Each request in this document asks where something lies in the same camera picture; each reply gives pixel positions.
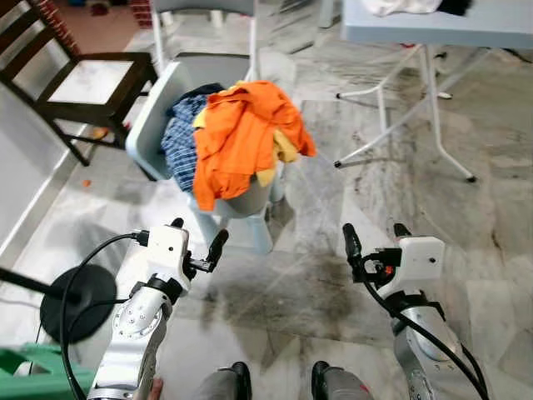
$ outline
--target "white plastic chair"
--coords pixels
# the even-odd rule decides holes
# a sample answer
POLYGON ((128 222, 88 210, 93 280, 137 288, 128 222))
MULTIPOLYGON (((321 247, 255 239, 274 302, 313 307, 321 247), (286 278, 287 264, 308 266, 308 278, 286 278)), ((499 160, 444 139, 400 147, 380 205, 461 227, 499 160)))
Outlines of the white plastic chair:
MULTIPOLYGON (((170 117, 167 109, 179 98, 196 85, 193 84, 187 67, 183 62, 170 62, 163 74, 150 91, 132 130, 127 136, 126 151, 144 170, 157 180, 170 179, 172 175, 167 169, 165 156, 161 152, 161 139, 170 117)), ((219 231, 214 216, 222 217, 226 225, 231 218, 245 218, 252 231, 256 250, 268 253, 273 243, 265 223, 267 202, 279 201, 283 190, 276 178, 270 187, 261 187, 253 177, 250 189, 241 196, 231 200, 217 200, 213 212, 198 209, 194 197, 189 197, 189 207, 195 214, 206 243, 210 243, 219 231)))
POLYGON ((152 0, 152 25, 156 44, 158 72, 166 66, 163 48, 160 14, 191 9, 219 10, 239 13, 250 17, 248 55, 181 52, 172 61, 183 61, 191 73, 193 83, 202 85, 205 77, 213 76, 211 82, 230 87, 235 76, 240 80, 253 81, 259 78, 257 56, 257 20, 255 17, 258 0, 152 0))

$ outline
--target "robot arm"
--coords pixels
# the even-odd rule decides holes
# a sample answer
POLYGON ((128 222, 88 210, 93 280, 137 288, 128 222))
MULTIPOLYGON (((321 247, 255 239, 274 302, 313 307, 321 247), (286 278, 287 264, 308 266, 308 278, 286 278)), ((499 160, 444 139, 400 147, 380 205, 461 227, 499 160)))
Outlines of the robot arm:
POLYGON ((441 305, 429 302, 419 289, 424 281, 441 276, 444 243, 435 237, 412 237, 402 225, 395 226, 395 231, 402 232, 399 247, 377 249, 363 257, 353 226, 343 227, 354 282, 365 283, 392 317, 395 355, 406 375, 410 398, 488 399, 476 360, 446 324, 441 305), (368 262, 374 272, 366 270, 368 262), (465 357, 477 377, 464 364, 465 357))
POLYGON ((206 260, 187 251, 188 231, 178 218, 171 226, 142 231, 151 276, 138 282, 130 298, 115 312, 112 339, 103 355, 87 399, 143 400, 148 397, 156 352, 167 331, 177 299, 187 294, 197 270, 212 272, 228 239, 219 232, 206 260))

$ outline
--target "green basket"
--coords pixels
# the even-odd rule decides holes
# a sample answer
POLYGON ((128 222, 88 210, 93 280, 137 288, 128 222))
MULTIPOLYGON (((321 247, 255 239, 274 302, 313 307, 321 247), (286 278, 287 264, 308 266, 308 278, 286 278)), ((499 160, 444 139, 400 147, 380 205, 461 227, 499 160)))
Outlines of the green basket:
MULTIPOLYGON (((73 364, 72 371, 88 393, 94 372, 73 364)), ((29 343, 18 350, 0 348, 0 400, 74 399, 63 368, 61 348, 57 345, 29 343), (22 363, 33 363, 33 373, 14 376, 22 363)))

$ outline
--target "orange cloth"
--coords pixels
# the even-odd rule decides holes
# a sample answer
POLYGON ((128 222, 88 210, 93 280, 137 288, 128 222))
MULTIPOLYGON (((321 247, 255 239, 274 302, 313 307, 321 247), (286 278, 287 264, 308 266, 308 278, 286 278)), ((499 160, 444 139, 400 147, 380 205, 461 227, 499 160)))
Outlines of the orange cloth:
POLYGON ((217 198, 243 194, 251 175, 275 167, 276 128, 299 153, 316 154, 300 113, 274 83, 239 82, 209 96, 206 127, 194 133, 198 159, 193 190, 201 210, 212 210, 217 198))

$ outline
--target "person's foot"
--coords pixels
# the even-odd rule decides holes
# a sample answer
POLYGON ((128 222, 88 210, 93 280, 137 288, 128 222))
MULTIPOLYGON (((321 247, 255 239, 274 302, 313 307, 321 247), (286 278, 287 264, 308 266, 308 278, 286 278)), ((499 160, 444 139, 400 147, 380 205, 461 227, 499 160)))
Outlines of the person's foot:
POLYGON ((163 380, 159 377, 153 378, 152 390, 148 395, 148 400, 159 400, 161 396, 161 390, 163 389, 163 380))
POLYGON ((238 396, 237 400, 252 400, 252 379, 248 366, 238 361, 232 365, 232 371, 238 376, 238 396))
POLYGON ((314 400, 326 400, 324 393, 324 372, 330 367, 325 361, 317 361, 311 373, 311 394, 314 400))

